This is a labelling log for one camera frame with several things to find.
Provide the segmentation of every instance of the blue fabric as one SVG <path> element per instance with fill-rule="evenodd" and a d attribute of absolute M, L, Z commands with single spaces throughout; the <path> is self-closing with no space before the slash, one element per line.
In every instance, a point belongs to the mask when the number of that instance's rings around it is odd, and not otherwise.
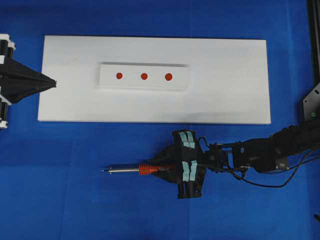
<path fill-rule="evenodd" d="M 177 186 L 156 177 L 99 172 L 109 164 L 153 157 L 179 129 L 228 143 L 268 137 L 296 124 L 299 102 L 313 87 L 304 0 L 11 0 L 1 2 L 0 22 L 0 33 L 16 42 L 15 59 L 37 71 L 45 35 L 266 39 L 272 120 L 270 125 L 38 122 L 39 96 L 28 97 L 10 107 L 9 128 L 0 132 L 1 240 L 320 238 L 313 219 L 320 213 L 320 162 L 302 167 L 281 189 L 208 172 L 203 197 L 183 200 L 177 200 Z M 264 184 L 287 177 L 248 173 L 248 179 Z"/>

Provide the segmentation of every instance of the cable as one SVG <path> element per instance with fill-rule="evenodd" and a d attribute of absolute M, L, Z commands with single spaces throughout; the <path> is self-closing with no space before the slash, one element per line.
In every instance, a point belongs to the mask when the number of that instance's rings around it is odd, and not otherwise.
<path fill-rule="evenodd" d="M 207 139 L 204 136 L 201 136 L 198 138 L 198 142 L 200 142 L 201 139 L 204 141 L 204 144 L 206 145 L 206 147 L 208 149 L 210 149 L 210 146 L 208 145 Z"/>
<path fill-rule="evenodd" d="M 312 161 L 314 161 L 314 160 L 319 160 L 319 159 L 320 159 L 320 156 L 316 156 L 316 157 L 311 158 L 311 159 L 309 159 L 309 160 L 307 160 L 307 161 L 304 161 L 303 163 L 301 163 L 301 165 L 307 164 L 307 163 L 310 163 L 310 162 L 312 162 Z M 292 170 L 292 169 L 296 168 L 297 166 L 298 166 L 298 164 L 290 167 L 289 170 Z"/>
<path fill-rule="evenodd" d="M 251 184 L 254 186 L 258 186 L 258 187 L 263 187 L 263 188 L 283 188 L 285 185 L 287 185 L 291 179 L 295 176 L 295 174 L 297 173 L 298 169 L 300 168 L 300 166 L 302 165 L 302 163 L 304 162 L 304 160 L 313 152 L 313 150 L 309 151 L 307 154 L 304 155 L 304 157 L 301 159 L 301 161 L 299 162 L 299 164 L 296 166 L 294 172 L 291 174 L 291 176 L 287 179 L 287 181 L 284 182 L 284 184 L 281 185 L 264 185 L 264 184 L 258 184 L 252 181 L 248 181 L 246 179 L 242 179 L 242 181 L 244 181 L 247 184 Z"/>
<path fill-rule="evenodd" d="M 312 161 L 314 161 L 314 160 L 319 160 L 319 159 L 320 159 L 320 156 L 316 156 L 316 157 L 311 158 L 311 159 L 309 159 L 309 160 L 303 161 L 303 162 L 301 163 L 301 165 L 304 165 L 304 164 L 307 164 L 307 163 L 310 163 L 310 162 L 312 162 Z M 263 174 L 269 174 L 269 175 L 272 175 L 272 174 L 282 174 L 282 173 L 288 172 L 288 171 L 290 171 L 290 170 L 292 170 L 292 169 L 295 169 L 296 167 L 298 167 L 298 164 L 290 167 L 288 170 L 275 171 L 275 172 L 264 172 Z"/>

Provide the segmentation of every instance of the white board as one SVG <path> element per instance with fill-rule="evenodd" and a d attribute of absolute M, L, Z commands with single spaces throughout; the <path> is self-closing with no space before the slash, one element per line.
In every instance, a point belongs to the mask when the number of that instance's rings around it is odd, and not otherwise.
<path fill-rule="evenodd" d="M 42 73 L 39 121 L 271 123 L 265 40 L 46 36 Z"/>

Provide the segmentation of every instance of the metal shaft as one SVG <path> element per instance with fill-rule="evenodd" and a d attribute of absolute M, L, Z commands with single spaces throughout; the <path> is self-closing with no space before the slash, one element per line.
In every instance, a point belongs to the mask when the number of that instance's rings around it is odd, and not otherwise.
<path fill-rule="evenodd" d="M 109 167 L 107 170 L 110 174 L 112 173 L 129 173 L 129 172 L 139 172 L 139 168 L 112 168 Z"/>

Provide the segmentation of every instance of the black wire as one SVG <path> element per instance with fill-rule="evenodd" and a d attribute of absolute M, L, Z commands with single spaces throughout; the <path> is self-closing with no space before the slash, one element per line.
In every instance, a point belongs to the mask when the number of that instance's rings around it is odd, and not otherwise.
<path fill-rule="evenodd" d="M 316 156 L 314 158 L 311 158 L 311 159 L 309 159 L 307 161 L 302 162 L 301 165 L 304 165 L 304 164 L 307 164 L 307 163 L 310 163 L 310 162 L 312 162 L 314 160 L 319 160 L 319 159 L 320 159 L 320 156 Z M 263 174 L 270 174 L 270 175 L 272 175 L 272 174 L 282 174 L 282 173 L 288 172 L 288 171 L 290 171 L 292 169 L 295 169 L 296 167 L 298 167 L 298 164 L 290 167 L 288 170 L 275 171 L 275 172 L 264 172 Z"/>
<path fill-rule="evenodd" d="M 206 145 L 206 147 L 208 149 L 210 149 L 210 146 L 208 145 L 207 139 L 204 136 L 201 136 L 198 138 L 198 142 L 200 142 L 201 139 L 204 141 L 204 144 Z"/>
<path fill-rule="evenodd" d="M 304 161 L 303 163 L 301 163 L 301 165 L 307 164 L 307 163 L 310 163 L 310 162 L 312 162 L 312 161 L 314 161 L 314 160 L 319 160 L 319 159 L 320 159 L 320 156 L 316 156 L 316 157 L 311 158 L 311 159 L 309 159 L 309 160 L 307 160 L 307 161 Z M 290 167 L 289 170 L 292 170 L 292 169 L 296 168 L 297 166 L 298 166 L 298 164 Z"/>
<path fill-rule="evenodd" d="M 281 185 L 264 185 L 264 184 L 258 184 L 252 181 L 248 181 L 246 179 L 242 179 L 242 181 L 246 182 L 247 184 L 251 184 L 254 186 L 258 186 L 258 187 L 263 187 L 263 188 L 283 188 L 285 185 L 287 185 L 291 179 L 295 176 L 295 174 L 297 173 L 299 167 L 302 165 L 303 161 L 313 152 L 313 150 L 309 151 L 306 155 L 304 155 L 304 157 L 301 159 L 301 161 L 299 162 L 299 164 L 296 166 L 294 172 L 291 174 L 291 176 L 287 179 L 287 181 L 284 182 L 284 184 Z"/>
<path fill-rule="evenodd" d="M 245 183 L 247 184 L 251 184 L 251 185 L 254 185 L 254 186 L 258 186 L 258 187 L 263 187 L 263 188 L 283 188 L 284 186 L 286 186 L 290 181 L 291 179 L 295 176 L 295 174 L 297 173 L 299 167 L 302 165 L 302 164 L 306 164 L 308 162 L 311 162 L 313 160 L 316 160 L 318 158 L 320 158 L 320 156 L 318 157 L 314 157 L 310 160 L 307 160 L 307 161 L 304 161 L 311 153 L 313 152 L 313 150 L 309 151 L 307 154 L 305 154 L 303 156 L 303 158 L 301 159 L 301 161 L 299 162 L 299 164 L 297 166 L 295 166 L 295 170 L 294 172 L 290 175 L 290 177 L 281 185 L 264 185 L 264 184 L 259 184 L 259 183 L 255 183 L 255 182 L 252 182 L 252 181 L 248 181 L 245 179 L 245 173 L 243 172 L 242 173 L 242 176 L 239 176 L 237 174 L 235 174 L 233 171 L 232 168 L 230 169 L 225 169 L 225 168 L 219 168 L 219 167 L 214 167 L 214 166 L 211 166 L 210 168 L 211 169 L 216 169 L 216 170 L 219 170 L 219 171 L 223 171 L 223 172 L 226 172 L 226 173 L 229 173 L 231 175 L 233 175 L 237 180 L 241 180 L 241 181 L 244 181 Z"/>

